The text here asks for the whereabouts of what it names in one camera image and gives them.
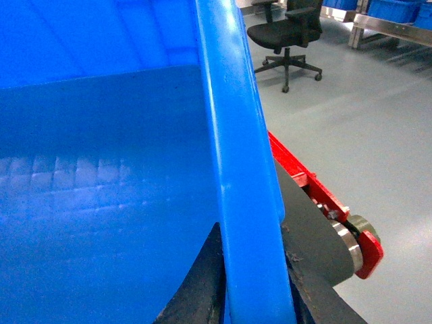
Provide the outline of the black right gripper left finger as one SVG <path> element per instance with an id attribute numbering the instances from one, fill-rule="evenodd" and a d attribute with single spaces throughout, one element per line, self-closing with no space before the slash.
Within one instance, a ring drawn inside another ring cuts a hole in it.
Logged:
<path id="1" fill-rule="evenodd" d="M 225 265 L 220 224 L 215 223 L 178 290 L 155 323 L 223 323 Z"/>

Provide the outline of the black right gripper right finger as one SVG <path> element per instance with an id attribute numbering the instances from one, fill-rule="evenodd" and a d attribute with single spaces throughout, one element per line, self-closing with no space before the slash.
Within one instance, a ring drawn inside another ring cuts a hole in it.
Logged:
<path id="1" fill-rule="evenodd" d="M 330 283 L 310 269 L 307 260 L 286 251 L 297 323 L 365 323 Z"/>

